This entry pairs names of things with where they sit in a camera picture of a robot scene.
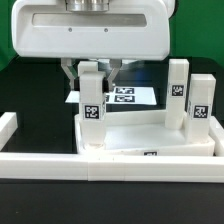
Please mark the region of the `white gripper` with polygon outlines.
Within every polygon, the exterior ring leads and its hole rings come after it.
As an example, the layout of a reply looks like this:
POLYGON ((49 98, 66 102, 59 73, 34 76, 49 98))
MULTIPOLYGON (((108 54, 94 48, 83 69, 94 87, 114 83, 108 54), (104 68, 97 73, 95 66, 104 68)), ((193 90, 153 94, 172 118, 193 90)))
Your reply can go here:
POLYGON ((103 91, 113 90, 122 61, 162 60, 170 52, 170 0, 16 0, 12 42, 23 57, 62 58, 70 88, 79 90, 74 59, 110 59, 103 91))

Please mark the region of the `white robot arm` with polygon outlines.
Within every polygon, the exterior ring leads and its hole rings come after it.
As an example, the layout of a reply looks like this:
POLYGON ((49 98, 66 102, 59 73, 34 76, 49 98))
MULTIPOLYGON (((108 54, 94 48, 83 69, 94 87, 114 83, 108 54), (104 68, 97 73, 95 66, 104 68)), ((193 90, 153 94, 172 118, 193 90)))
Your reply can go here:
POLYGON ((59 58, 71 81, 75 59, 163 60, 177 0, 16 0, 12 45, 21 57, 59 58))

